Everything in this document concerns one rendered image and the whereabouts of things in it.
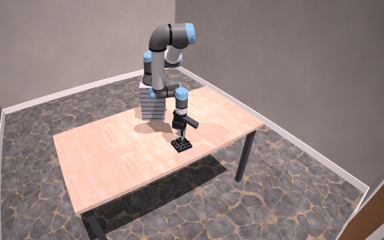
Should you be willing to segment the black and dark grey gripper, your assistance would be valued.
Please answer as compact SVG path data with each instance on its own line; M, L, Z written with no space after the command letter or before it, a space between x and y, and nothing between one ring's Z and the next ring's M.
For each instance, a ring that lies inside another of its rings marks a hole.
M176 113L176 110L174 110L172 114L172 129L176 129L178 131L175 133L175 135L181 137L181 141L183 141L186 134L187 123L182 121L182 117L185 117L187 113L180 115Z

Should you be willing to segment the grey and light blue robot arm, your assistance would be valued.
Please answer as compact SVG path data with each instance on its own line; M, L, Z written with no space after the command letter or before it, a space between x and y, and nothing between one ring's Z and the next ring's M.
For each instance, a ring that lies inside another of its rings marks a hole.
M194 44L195 39L195 29L192 23L162 24L152 33L149 40L149 51L143 55L142 83L152 87L149 88L150 99L174 97L175 112L179 115L188 112L188 90L178 82L165 86L165 68L180 67L183 61L182 50L188 45Z

